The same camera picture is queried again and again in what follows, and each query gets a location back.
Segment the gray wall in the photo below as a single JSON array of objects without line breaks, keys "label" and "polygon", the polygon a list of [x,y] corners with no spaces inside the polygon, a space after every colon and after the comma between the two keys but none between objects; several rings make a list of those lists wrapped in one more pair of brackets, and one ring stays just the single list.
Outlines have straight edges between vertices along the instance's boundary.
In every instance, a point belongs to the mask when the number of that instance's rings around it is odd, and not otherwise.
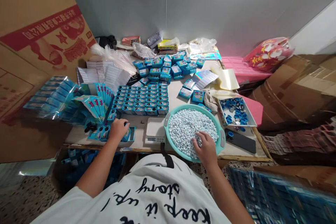
[{"label": "gray wall", "polygon": [[76,0],[95,36],[155,31],[181,42],[215,38],[222,55],[244,56],[264,39],[291,37],[333,0]]}]

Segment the hand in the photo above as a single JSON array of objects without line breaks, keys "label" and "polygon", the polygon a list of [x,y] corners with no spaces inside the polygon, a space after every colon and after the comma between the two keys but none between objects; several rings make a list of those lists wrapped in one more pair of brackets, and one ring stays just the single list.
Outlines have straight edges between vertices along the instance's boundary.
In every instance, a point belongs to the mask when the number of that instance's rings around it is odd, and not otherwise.
[{"label": "hand", "polygon": [[215,141],[208,133],[203,131],[196,132],[196,135],[200,137],[202,146],[198,146],[195,138],[192,138],[192,142],[195,148],[195,152],[204,165],[205,169],[208,170],[210,167],[218,166]]},{"label": "hand", "polygon": [[129,127],[130,124],[126,119],[116,118],[111,124],[110,136],[108,137],[108,140],[119,143],[126,134]]}]

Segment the brown cardboard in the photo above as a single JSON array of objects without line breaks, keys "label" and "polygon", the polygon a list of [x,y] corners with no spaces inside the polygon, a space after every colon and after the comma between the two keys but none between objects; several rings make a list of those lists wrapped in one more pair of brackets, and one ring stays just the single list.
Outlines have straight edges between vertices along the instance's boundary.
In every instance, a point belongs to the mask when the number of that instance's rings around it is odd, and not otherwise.
[{"label": "brown cardboard", "polygon": [[0,0],[0,162],[55,157],[70,126],[20,109],[53,75],[76,82],[95,39],[75,0]]},{"label": "brown cardboard", "polygon": [[322,123],[336,112],[336,57],[319,55],[314,64],[311,55],[294,55],[249,98],[264,106],[260,130],[278,131],[299,124]]},{"label": "brown cardboard", "polygon": [[259,172],[293,178],[304,186],[336,194],[336,168],[327,166],[260,166]]}]

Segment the white t-shirt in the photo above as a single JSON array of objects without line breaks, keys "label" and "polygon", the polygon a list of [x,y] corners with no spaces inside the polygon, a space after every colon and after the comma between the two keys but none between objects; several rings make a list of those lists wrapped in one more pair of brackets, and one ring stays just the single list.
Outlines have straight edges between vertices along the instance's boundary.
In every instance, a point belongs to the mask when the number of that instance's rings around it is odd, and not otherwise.
[{"label": "white t-shirt", "polygon": [[174,169],[162,154],[141,159],[97,197],[72,188],[32,223],[222,223],[221,212],[204,183],[180,159],[171,156]]}]

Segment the black strap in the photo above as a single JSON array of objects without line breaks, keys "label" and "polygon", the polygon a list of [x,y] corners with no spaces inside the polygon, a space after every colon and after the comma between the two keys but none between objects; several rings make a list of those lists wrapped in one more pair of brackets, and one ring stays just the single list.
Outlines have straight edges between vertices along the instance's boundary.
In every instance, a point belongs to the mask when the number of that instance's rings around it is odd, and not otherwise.
[{"label": "black strap", "polygon": [[170,155],[168,155],[165,151],[165,143],[161,143],[160,144],[160,149],[161,149],[161,154],[164,156],[166,163],[167,163],[167,167],[168,168],[172,168],[174,169],[174,162],[173,159]]}]

